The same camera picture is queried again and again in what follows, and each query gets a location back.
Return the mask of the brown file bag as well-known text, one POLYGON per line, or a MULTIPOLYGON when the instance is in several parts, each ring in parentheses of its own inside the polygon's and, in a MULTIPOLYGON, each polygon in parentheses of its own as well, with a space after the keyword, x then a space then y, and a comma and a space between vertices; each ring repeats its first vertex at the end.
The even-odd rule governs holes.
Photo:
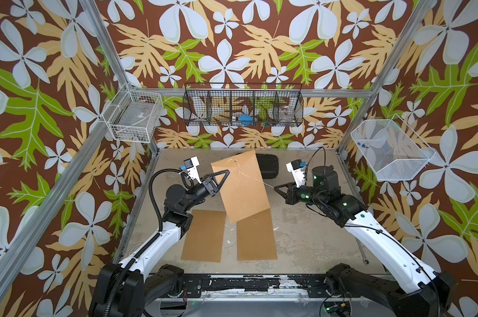
POLYGON ((185 234, 182 260, 220 263, 226 213, 193 210, 193 220, 185 234))
POLYGON ((237 223, 270 208, 254 150, 213 162, 211 166, 215 173, 229 171, 220 189, 220 196, 231 223, 237 223))
POLYGON ((237 222, 237 248, 239 261, 278 259, 270 209, 237 222))

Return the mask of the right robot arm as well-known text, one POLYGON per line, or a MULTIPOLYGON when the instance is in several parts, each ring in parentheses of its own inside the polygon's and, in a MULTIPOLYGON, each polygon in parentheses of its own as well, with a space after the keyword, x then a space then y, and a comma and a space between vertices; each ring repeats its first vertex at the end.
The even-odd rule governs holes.
POLYGON ((347 264, 338 264, 325 274, 331 296, 365 297, 390 309, 396 316, 442 316, 451 307, 457 282, 447 272, 439 273, 418 259, 388 233, 353 195, 343 194, 332 166, 317 166, 307 184, 307 164, 289 162, 294 180, 275 186, 286 204, 304 203, 318 215, 331 219, 358 239, 393 276, 371 276, 347 264))

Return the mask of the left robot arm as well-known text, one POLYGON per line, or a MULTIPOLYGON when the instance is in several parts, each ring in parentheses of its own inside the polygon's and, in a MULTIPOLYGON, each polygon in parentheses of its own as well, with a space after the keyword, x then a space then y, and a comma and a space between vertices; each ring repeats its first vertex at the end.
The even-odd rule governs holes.
POLYGON ((219 193, 230 173, 222 170, 207 174, 198 184, 170 186, 164 208, 159 209, 153 183, 167 172, 167 169, 159 170, 149 180, 149 197, 157 214, 158 230, 128 257, 100 270, 89 316, 142 316, 146 306, 157 298, 182 291, 183 269, 164 265, 157 273, 152 270, 189 231, 193 220, 190 209, 219 193))

